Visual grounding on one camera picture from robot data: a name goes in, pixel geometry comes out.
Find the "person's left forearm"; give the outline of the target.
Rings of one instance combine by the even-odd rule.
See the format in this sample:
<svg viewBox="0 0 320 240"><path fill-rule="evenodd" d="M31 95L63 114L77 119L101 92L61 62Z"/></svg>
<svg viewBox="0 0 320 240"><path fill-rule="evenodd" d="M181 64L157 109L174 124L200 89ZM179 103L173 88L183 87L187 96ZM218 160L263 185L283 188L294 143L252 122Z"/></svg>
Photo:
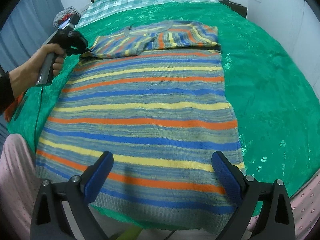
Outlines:
<svg viewBox="0 0 320 240"><path fill-rule="evenodd" d="M0 96L0 115L2 115L15 100L8 72L1 76Z"/></svg>

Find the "person's left hand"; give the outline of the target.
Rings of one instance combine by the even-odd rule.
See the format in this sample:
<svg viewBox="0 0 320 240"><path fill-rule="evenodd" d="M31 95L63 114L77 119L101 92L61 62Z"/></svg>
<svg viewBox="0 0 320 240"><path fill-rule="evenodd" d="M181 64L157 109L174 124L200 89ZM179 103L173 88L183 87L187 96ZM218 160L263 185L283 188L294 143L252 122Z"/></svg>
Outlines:
<svg viewBox="0 0 320 240"><path fill-rule="evenodd" d="M58 55L53 63L53 75L58 76L60 74L64 58L66 57L65 51L58 44L51 43L43 45L24 64L9 72L14 98L17 98L36 84L42 64L46 56L50 53L56 53Z"/></svg>

